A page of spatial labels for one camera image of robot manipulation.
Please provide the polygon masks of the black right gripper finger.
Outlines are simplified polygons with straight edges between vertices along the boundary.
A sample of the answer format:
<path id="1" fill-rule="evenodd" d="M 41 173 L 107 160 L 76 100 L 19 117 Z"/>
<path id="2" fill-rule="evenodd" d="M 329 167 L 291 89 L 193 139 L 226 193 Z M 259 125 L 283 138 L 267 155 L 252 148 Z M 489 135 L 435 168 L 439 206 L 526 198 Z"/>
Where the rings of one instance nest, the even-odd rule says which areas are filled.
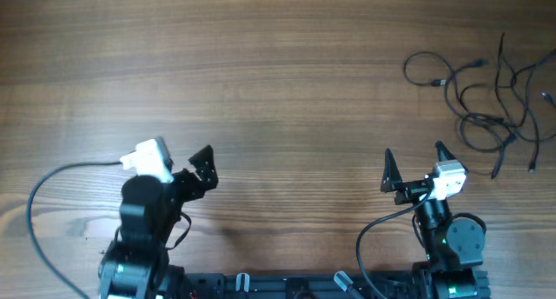
<path id="1" fill-rule="evenodd" d="M 448 150 L 442 141 L 437 141 L 435 148 L 439 159 L 434 165 L 437 173 L 467 173 L 467 167 Z"/>
<path id="2" fill-rule="evenodd" d="M 381 182 L 381 192 L 397 191 L 403 184 L 402 177 L 397 167 L 394 155 L 391 149 L 385 150 L 385 165 Z"/>

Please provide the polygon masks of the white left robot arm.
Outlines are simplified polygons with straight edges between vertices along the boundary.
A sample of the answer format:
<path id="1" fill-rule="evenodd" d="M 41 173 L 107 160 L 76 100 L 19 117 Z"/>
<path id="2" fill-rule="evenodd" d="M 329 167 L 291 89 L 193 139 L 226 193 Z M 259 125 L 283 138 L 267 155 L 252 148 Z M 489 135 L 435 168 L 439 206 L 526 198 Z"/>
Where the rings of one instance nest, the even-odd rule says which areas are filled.
<path id="1" fill-rule="evenodd" d="M 178 222 L 191 222 L 183 204 L 217 187 L 213 148 L 204 147 L 189 163 L 194 173 L 183 169 L 168 182 L 153 174 L 137 174 L 122 186 L 121 226 L 98 270 L 101 298 L 198 297 L 184 268 L 169 263 L 167 242 Z"/>

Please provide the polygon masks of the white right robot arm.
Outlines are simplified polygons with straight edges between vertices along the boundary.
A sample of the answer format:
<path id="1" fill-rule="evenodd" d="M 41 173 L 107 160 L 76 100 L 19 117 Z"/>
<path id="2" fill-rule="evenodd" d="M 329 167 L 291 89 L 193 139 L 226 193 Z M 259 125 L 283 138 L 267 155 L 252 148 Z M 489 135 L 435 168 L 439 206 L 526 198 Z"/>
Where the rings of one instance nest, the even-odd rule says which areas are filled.
<path id="1" fill-rule="evenodd" d="M 412 273 L 423 283 L 426 298 L 489 298 L 491 290 L 483 264 L 486 223 L 471 213 L 454 214 L 447 199 L 459 194 L 467 168 L 440 141 L 435 144 L 438 162 L 422 179 L 405 182 L 394 155 L 385 151 L 381 191 L 394 192 L 394 203 L 410 204 L 414 231 L 426 252 Z"/>

